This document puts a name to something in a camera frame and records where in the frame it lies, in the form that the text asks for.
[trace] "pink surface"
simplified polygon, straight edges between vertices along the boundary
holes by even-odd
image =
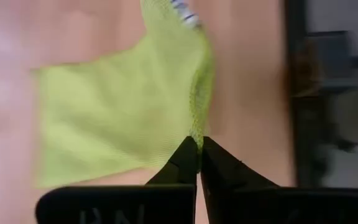
[[[282,89],[279,0],[190,2],[217,61],[211,136],[256,171],[291,185],[290,134]],[[0,0],[0,223],[35,223],[37,95],[31,68],[91,60],[144,34],[139,0]],[[81,184],[143,184],[133,170]],[[206,223],[201,192],[197,223]]]

